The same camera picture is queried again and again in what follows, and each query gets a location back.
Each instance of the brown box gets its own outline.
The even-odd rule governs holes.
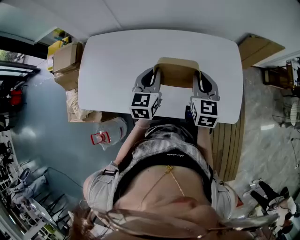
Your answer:
[[[64,73],[55,73],[54,80],[66,91],[75,89],[78,87],[79,69],[71,70]]]
[[[54,54],[53,73],[79,68],[83,46],[81,43],[70,43],[57,50]]]
[[[242,67],[243,69],[247,69],[261,60],[264,60],[265,58],[284,49],[285,47],[282,45],[272,42],[266,38],[249,34],[239,44]]]
[[[194,73],[199,71],[196,61],[178,58],[160,58],[154,66],[162,71],[161,84],[180,87],[193,88]]]
[[[117,118],[118,114],[115,112],[100,112],[93,111],[87,118],[77,119],[75,113],[67,105],[67,120],[68,122],[104,122],[113,118]]]

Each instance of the red object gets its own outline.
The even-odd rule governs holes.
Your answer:
[[[94,139],[93,139],[93,136],[95,136],[95,135],[98,135],[101,138],[100,141],[97,142],[97,143],[95,143]],[[111,140],[109,138],[109,135],[108,135],[108,132],[91,134],[90,139],[91,139],[93,145],[96,145],[96,144],[99,144],[99,143],[102,143],[102,142],[105,142],[105,143],[110,143],[111,142]]]
[[[236,207],[238,208],[238,207],[243,206],[243,205],[244,205],[244,203],[242,202],[242,200],[238,196],[238,203],[237,203]]]
[[[10,104],[17,106],[22,103],[22,90],[12,90]]]

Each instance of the human arm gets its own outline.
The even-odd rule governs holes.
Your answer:
[[[142,119],[139,119],[135,123],[135,127],[132,129],[132,131],[128,135],[127,139],[125,140],[125,142],[121,146],[121,148],[119,150],[119,153],[118,153],[116,159],[113,162],[114,165],[119,165],[122,162],[122,160],[124,159],[124,157],[127,155],[127,153],[130,151],[132,146],[137,141],[139,141],[139,140],[141,140],[145,137],[145,133],[146,133],[147,129],[149,128],[149,124],[150,124],[150,120],[142,120]],[[105,168],[93,173],[91,176],[89,176],[85,180],[85,182],[83,184],[83,195],[84,195],[84,198],[87,201],[89,201],[89,199],[90,199],[89,198],[89,192],[90,192],[92,182],[95,180],[95,178],[98,177],[100,172],[102,172],[103,170],[109,168],[109,165],[106,166]]]
[[[213,169],[212,150],[210,145],[210,129],[207,127],[198,127],[197,146],[203,154],[206,162]]]
[[[137,141],[142,140],[145,137],[145,133],[148,130],[150,123],[151,120],[144,120],[144,119],[139,119],[135,123],[135,127],[128,135],[127,139],[125,140],[122,147],[120,148],[116,159],[114,160],[114,163],[116,165],[119,165],[122,162],[123,158],[128,154],[129,150]]]

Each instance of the plastic bag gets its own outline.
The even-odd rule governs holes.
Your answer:
[[[77,119],[84,119],[86,118],[91,112],[92,110],[84,110],[79,108],[78,106],[78,92],[77,89],[72,89],[70,91],[66,91],[66,95],[67,95],[67,105],[69,108],[71,108]]]
[[[93,145],[100,144],[106,148],[118,143],[127,132],[127,125],[124,119],[117,117],[105,122],[101,122],[95,134],[90,136]]]

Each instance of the wooden slat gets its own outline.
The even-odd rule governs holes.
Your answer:
[[[219,124],[217,123],[214,132],[213,144],[212,144],[212,159],[213,159],[213,170],[216,170],[218,144],[219,144]]]
[[[240,139],[240,118],[236,123],[233,157],[232,157],[231,167],[229,170],[228,181],[231,181],[233,179],[234,166],[238,155],[239,139]]]
[[[240,113],[239,146],[238,146],[237,159],[235,161],[234,171],[233,171],[233,175],[232,175],[232,180],[235,179],[236,174],[238,172],[239,164],[240,164],[240,156],[241,156],[241,152],[242,152],[243,139],[244,139],[244,128],[245,128],[245,101],[244,101],[244,98],[243,98],[243,100],[242,100],[242,107],[241,107],[241,113]]]
[[[229,153],[228,153],[228,161],[227,161],[227,166],[225,170],[225,176],[223,181],[228,181],[229,177],[229,171],[231,168],[231,163],[233,160],[233,149],[234,149],[234,142],[235,142],[235,129],[236,129],[236,124],[231,125],[231,136],[230,136],[230,147],[229,147]]]
[[[212,130],[212,132],[210,134],[210,147],[211,147],[211,149],[212,149],[213,142],[214,142],[214,130]]]
[[[230,139],[231,139],[231,124],[225,124],[223,154],[222,154],[221,168],[219,174],[220,179],[224,179],[225,176],[225,170],[226,170],[228,155],[229,155],[229,147],[231,144]]]
[[[217,146],[217,162],[216,162],[216,171],[218,175],[220,174],[221,169],[221,161],[223,155],[223,144],[224,144],[224,131],[225,131],[225,124],[219,123],[219,144]]]

